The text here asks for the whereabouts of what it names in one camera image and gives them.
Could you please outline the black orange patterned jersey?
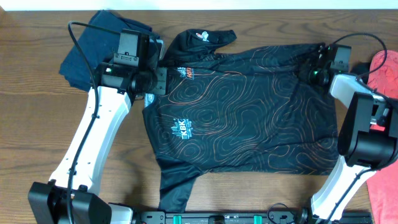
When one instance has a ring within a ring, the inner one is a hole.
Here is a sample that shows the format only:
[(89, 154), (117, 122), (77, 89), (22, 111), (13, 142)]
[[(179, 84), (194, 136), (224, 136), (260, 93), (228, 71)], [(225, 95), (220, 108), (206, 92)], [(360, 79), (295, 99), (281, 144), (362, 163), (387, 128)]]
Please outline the black orange patterned jersey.
[(235, 40), (232, 30), (185, 30), (160, 61), (167, 92), (142, 113), (163, 211), (184, 212), (209, 172), (327, 175), (336, 163), (335, 101), (299, 79), (323, 44), (220, 52)]

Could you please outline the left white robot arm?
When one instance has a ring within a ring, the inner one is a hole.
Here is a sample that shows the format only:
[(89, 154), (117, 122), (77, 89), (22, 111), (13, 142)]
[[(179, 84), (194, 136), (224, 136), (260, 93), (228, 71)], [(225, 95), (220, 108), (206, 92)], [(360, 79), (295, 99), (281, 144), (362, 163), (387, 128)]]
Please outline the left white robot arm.
[(134, 210), (99, 197), (104, 165), (115, 135), (137, 95), (163, 95), (166, 68), (101, 63), (96, 88), (67, 153), (47, 183), (34, 182), (28, 201), (37, 223), (139, 223)]

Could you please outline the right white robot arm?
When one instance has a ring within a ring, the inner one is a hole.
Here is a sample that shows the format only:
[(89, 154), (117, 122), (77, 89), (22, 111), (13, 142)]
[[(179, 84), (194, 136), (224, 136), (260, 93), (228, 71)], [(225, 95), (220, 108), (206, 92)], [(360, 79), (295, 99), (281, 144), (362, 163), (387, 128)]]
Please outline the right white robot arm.
[(338, 136), (336, 164), (294, 223), (371, 223), (370, 213), (347, 212), (345, 207), (365, 181), (397, 160), (397, 100), (350, 74), (350, 55), (347, 45), (322, 48), (308, 74), (311, 84), (328, 87), (348, 110)]

